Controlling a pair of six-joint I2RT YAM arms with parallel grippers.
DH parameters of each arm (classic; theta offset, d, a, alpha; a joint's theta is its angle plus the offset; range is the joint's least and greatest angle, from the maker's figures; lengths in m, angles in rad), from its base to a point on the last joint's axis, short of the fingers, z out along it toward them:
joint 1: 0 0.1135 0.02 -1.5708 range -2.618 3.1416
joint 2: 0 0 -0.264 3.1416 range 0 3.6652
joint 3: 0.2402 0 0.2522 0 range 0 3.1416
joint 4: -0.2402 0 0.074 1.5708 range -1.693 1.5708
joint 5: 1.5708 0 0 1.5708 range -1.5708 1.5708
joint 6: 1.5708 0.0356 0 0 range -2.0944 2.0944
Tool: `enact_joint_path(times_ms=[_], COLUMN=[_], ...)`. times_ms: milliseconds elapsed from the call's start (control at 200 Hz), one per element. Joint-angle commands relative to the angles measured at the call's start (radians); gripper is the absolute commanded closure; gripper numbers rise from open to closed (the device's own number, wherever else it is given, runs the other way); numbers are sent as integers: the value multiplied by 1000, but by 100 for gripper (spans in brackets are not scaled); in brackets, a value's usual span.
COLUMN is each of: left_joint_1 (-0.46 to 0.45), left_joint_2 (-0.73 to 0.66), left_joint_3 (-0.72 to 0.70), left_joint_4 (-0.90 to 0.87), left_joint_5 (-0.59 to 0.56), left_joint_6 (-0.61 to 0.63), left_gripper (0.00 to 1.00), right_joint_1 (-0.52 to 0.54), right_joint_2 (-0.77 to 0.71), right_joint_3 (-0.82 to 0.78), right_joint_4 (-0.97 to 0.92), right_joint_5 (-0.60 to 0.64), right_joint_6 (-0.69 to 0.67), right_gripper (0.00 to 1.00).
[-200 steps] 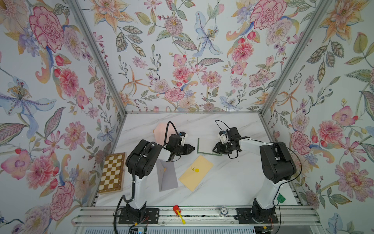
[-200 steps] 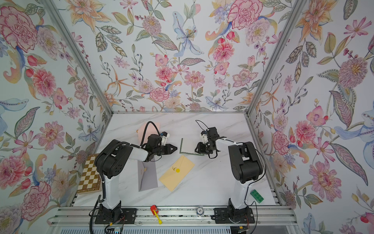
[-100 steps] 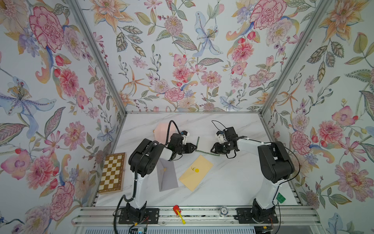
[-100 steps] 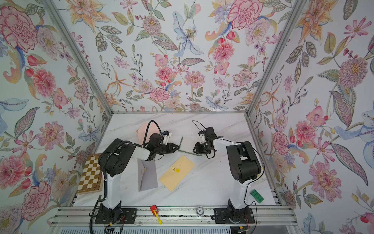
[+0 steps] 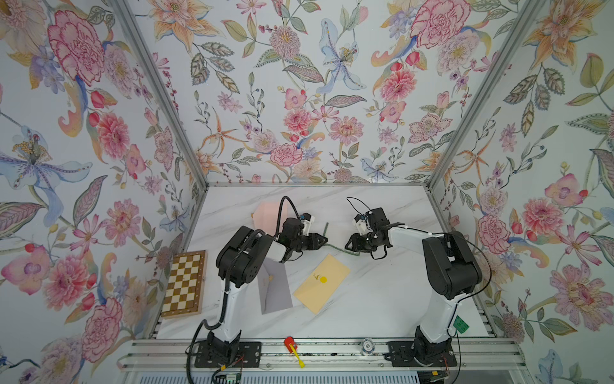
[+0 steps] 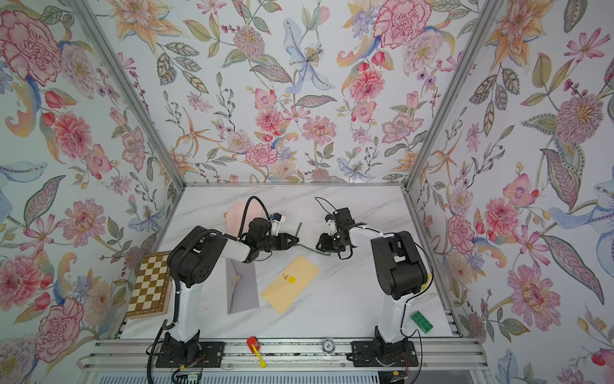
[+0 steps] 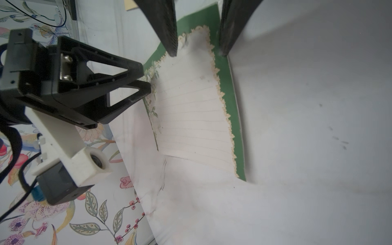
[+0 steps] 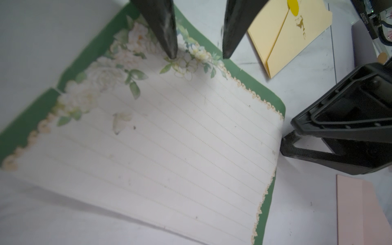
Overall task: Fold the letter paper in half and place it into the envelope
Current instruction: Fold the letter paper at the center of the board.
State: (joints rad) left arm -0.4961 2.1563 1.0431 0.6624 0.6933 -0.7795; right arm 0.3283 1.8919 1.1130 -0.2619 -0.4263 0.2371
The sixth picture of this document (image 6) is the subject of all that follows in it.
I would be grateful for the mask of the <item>green bordered letter paper underneath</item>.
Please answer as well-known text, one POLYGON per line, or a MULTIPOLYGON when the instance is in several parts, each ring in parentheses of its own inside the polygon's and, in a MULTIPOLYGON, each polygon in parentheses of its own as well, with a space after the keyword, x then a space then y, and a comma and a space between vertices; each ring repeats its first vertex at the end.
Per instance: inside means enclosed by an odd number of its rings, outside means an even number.
POLYGON ((292 246, 293 249, 301 249, 321 256, 331 257, 334 253, 328 251, 320 251, 317 248, 318 240, 320 238, 320 232, 308 223, 299 222, 297 229, 294 232, 294 236, 298 238, 298 242, 292 246))

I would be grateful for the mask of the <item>yellow envelope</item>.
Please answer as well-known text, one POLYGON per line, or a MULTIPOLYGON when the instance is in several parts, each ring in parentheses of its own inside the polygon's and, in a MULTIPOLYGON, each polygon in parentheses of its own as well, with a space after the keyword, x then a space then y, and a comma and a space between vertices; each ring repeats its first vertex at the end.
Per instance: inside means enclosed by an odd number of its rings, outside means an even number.
POLYGON ((319 272, 316 265, 299 255, 264 289, 261 296, 276 312, 284 315, 319 272))

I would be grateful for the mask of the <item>grey lavender envelope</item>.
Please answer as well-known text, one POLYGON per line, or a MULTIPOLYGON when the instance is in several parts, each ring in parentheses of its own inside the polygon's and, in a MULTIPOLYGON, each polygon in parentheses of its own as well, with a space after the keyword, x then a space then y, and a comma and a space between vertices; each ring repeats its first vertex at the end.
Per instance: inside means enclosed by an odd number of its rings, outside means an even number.
POLYGON ((225 261, 226 303, 229 315, 259 308, 259 294, 255 265, 225 261))

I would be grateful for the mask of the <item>pink envelope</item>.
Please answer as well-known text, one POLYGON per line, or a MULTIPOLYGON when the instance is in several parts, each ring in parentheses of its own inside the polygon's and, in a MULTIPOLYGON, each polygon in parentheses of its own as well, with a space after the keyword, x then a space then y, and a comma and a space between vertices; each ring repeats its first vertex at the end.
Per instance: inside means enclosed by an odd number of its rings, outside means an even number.
MULTIPOLYGON (((246 202, 237 203, 234 206, 232 206, 230 210, 225 214, 225 221, 226 221, 226 227, 227 227, 226 233, 228 235, 233 235, 234 237, 238 237, 245 208, 246 208, 246 202)), ((243 230, 248 229, 249 224, 251 223, 253 219, 263 218, 263 217, 264 217, 264 213, 263 213, 262 207, 255 200, 252 200, 248 207, 243 230)))

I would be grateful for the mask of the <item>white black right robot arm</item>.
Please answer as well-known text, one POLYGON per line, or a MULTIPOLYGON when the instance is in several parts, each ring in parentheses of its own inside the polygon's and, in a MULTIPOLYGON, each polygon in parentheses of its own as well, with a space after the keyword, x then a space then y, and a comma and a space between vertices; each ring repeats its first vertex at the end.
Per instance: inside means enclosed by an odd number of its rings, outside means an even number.
POLYGON ((336 254, 342 261, 351 259, 356 250, 371 255, 377 282, 385 294, 374 346, 385 354, 400 351, 409 342, 403 326, 407 305, 429 284, 429 269, 411 233, 376 230, 355 221, 347 208, 329 212, 325 224, 317 251, 336 254))

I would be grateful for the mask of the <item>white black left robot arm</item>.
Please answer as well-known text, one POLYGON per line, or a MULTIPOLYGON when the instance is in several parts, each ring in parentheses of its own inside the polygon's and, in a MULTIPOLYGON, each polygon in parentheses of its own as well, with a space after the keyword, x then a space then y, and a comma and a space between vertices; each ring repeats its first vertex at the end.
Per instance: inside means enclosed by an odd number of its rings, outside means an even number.
POLYGON ((195 354, 200 329, 192 313, 201 301, 201 284, 211 276, 219 259, 250 264, 260 253, 287 251, 299 238, 279 232, 277 222, 256 218, 245 234, 228 235, 220 230, 196 226, 169 253, 169 276, 174 283, 172 321, 162 327, 163 345, 178 355, 195 354))

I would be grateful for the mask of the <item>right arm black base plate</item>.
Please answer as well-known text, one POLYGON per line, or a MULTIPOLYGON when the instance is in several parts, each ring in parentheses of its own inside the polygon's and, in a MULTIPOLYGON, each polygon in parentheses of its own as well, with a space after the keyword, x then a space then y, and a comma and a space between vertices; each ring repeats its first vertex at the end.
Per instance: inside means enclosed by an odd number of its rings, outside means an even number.
POLYGON ((354 367, 417 367, 419 358, 409 339, 395 343, 353 341, 346 359, 354 367))

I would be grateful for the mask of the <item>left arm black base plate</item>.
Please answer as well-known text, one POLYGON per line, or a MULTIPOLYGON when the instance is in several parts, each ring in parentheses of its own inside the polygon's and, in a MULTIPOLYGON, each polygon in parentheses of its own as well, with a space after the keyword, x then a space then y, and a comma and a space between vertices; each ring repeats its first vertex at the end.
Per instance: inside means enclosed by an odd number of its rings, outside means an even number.
POLYGON ((163 342, 156 358, 156 368, 179 368, 194 364, 196 368, 220 368, 224 355, 224 342, 182 343, 163 342))

